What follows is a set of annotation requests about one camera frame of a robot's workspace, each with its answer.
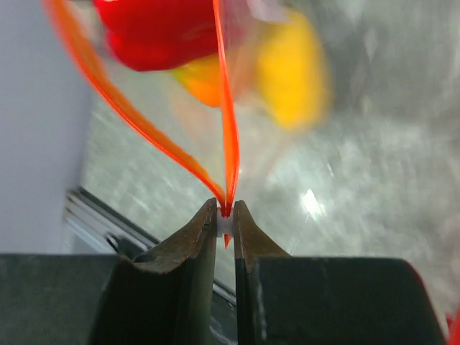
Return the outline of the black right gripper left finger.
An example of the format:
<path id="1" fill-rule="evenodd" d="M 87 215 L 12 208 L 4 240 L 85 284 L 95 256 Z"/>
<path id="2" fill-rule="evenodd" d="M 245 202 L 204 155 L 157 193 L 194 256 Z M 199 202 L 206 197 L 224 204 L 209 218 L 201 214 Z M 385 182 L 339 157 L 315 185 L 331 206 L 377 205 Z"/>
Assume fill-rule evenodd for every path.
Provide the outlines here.
<path id="1" fill-rule="evenodd" d="M 1 256 L 3 344 L 208 344 L 215 199 L 157 246 Z"/>

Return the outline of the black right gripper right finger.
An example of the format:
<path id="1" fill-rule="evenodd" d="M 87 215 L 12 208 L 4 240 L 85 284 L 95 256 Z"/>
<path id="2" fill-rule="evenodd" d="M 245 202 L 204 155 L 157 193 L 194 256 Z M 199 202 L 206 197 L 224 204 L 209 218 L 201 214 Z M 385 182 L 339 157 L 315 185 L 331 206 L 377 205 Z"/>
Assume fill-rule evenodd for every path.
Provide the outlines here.
<path id="1" fill-rule="evenodd" d="M 240 344 L 444 344 L 414 267 L 379 257 L 294 257 L 234 206 Z"/>

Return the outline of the clear zip top bag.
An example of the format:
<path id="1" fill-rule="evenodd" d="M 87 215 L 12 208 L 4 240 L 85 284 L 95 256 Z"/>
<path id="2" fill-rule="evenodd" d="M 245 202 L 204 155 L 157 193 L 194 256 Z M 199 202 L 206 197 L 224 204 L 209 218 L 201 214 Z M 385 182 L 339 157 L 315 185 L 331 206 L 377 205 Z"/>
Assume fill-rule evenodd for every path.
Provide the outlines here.
<path id="1" fill-rule="evenodd" d="M 286 129 L 273 119 L 257 87 L 257 52 L 267 28 L 284 22 L 286 9 L 302 12 L 312 23 L 311 18 L 287 1 L 212 2 L 219 107 L 187 92 L 172 75 L 174 68 L 136 71 L 121 63 L 107 45 L 94 1 L 46 1 L 44 6 L 70 56 L 107 105 L 216 198 L 218 229 L 229 242 L 236 199 L 253 191 L 256 177 L 265 174 L 286 143 L 321 119 Z"/>

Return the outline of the small yellow orange fruit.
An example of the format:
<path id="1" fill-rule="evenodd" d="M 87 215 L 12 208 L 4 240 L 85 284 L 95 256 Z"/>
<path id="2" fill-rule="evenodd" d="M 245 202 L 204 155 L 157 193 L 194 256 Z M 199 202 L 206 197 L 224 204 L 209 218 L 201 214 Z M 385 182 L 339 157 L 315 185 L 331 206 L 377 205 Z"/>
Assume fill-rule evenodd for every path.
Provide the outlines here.
<path id="1" fill-rule="evenodd" d="M 316 123 L 331 100 L 321 38 L 310 20 L 294 9 L 271 24 L 256 59 L 257 87 L 273 119 L 286 129 Z"/>

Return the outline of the red bell pepper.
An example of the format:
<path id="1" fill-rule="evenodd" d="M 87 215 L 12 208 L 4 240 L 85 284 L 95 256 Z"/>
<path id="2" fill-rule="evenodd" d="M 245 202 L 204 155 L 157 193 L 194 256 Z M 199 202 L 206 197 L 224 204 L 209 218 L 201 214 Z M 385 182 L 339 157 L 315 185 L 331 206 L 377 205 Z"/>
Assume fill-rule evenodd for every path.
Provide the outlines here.
<path id="1" fill-rule="evenodd" d="M 107 45 L 136 71 L 169 70 L 217 52 L 212 1 L 94 1 Z"/>

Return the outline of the green orange mango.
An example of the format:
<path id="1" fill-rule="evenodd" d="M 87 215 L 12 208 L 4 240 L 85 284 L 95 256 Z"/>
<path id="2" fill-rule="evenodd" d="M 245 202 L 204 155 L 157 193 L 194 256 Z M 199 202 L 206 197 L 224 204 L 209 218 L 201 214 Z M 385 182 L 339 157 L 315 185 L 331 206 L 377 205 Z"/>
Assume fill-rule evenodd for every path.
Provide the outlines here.
<path id="1" fill-rule="evenodd" d="M 194 98 L 210 107 L 220 106 L 220 65 L 217 54 L 190 61 L 172 70 L 172 75 Z"/>

